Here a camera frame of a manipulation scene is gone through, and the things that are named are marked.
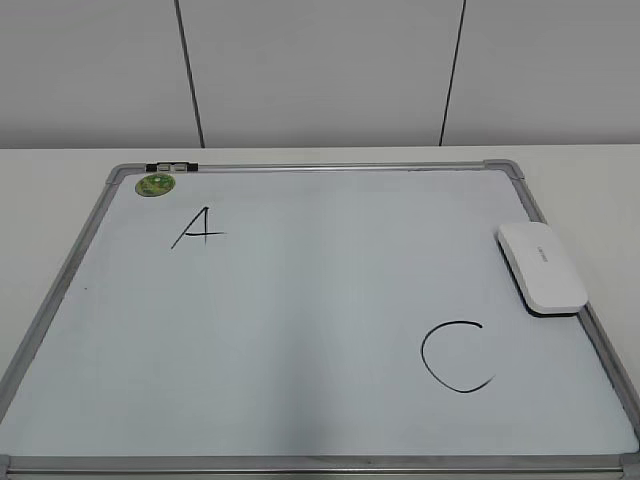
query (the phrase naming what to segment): whiteboard frame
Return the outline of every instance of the whiteboard frame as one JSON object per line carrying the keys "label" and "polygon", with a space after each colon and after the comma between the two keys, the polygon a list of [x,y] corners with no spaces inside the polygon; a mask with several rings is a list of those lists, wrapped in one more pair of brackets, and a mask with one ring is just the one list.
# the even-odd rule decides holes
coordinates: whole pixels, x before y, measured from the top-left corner
{"label": "whiteboard frame", "polygon": [[[426,162],[316,165],[196,165],[184,162],[115,167],[88,220],[83,226],[58,276],[20,343],[0,381],[0,422],[47,333],[64,295],[100,226],[122,180],[133,174],[168,171],[177,175],[244,172],[326,172],[326,171],[431,171],[499,170],[511,180],[532,221],[544,216],[529,191],[524,175],[511,160],[481,162]],[[614,387],[622,406],[640,438],[640,399],[611,345],[593,308],[587,304],[578,318]],[[3,474],[21,475],[125,475],[125,474],[245,474],[252,478],[272,478],[281,474],[429,475],[451,478],[458,475],[492,478],[620,478],[640,475],[640,452],[622,455],[483,455],[483,456],[263,456],[263,457],[36,457],[0,455]]]}

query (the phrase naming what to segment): whiteboard eraser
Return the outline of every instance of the whiteboard eraser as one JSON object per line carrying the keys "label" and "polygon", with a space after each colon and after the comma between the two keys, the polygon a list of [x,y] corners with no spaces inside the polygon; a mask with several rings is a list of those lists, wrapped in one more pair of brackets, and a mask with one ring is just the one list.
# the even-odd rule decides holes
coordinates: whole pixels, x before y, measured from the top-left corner
{"label": "whiteboard eraser", "polygon": [[545,223],[498,227],[502,247],[527,306],[542,315],[572,314],[587,303],[587,291],[560,239]]}

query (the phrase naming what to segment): whiteboard surface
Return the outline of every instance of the whiteboard surface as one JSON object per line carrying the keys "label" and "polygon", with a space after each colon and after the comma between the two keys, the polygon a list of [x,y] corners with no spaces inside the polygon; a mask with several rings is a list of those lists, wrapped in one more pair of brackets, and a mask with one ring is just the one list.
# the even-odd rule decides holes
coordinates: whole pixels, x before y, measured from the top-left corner
{"label": "whiteboard surface", "polygon": [[[11,455],[638,449],[577,318],[531,317],[502,172],[176,176],[120,186],[0,425]],[[204,206],[225,235],[184,237]],[[200,221],[192,231],[201,231]],[[455,324],[427,341],[431,329]]]}

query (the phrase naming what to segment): white table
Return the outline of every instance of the white table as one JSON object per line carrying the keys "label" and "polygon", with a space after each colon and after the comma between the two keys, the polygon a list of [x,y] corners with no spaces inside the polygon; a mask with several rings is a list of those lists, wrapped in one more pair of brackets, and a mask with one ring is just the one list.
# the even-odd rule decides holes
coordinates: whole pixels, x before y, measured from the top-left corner
{"label": "white table", "polygon": [[238,150],[0,150],[0,371],[120,163],[518,162],[640,386],[640,145]]}

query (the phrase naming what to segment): round magnet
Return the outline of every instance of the round magnet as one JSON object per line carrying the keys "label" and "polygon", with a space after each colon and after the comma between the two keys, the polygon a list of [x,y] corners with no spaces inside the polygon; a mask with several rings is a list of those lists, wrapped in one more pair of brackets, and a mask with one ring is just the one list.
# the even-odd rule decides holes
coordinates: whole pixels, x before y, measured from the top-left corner
{"label": "round magnet", "polygon": [[176,186],[176,179],[166,173],[147,175],[136,183],[136,193],[143,197],[159,197]]}

